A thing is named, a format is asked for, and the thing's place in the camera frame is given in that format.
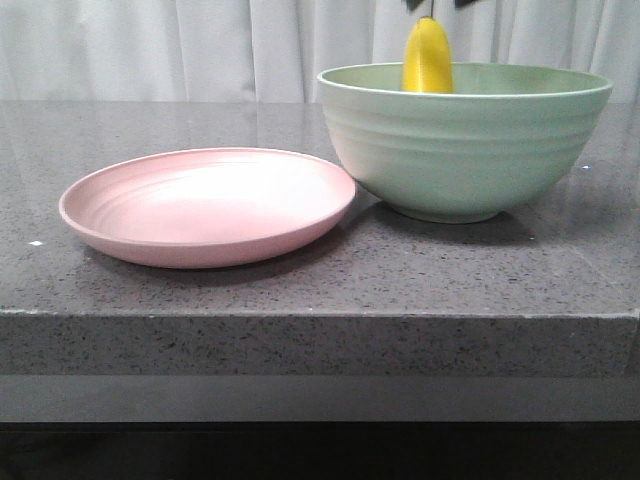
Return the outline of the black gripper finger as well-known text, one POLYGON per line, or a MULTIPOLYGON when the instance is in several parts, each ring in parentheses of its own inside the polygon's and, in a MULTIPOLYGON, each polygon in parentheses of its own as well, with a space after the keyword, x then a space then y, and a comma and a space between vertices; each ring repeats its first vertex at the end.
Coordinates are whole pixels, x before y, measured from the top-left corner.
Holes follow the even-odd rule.
POLYGON ((468 7, 474 3, 478 2, 478 0, 454 0, 455 7, 468 7))
POLYGON ((408 11, 417 10, 424 2, 425 0, 404 0, 408 11))

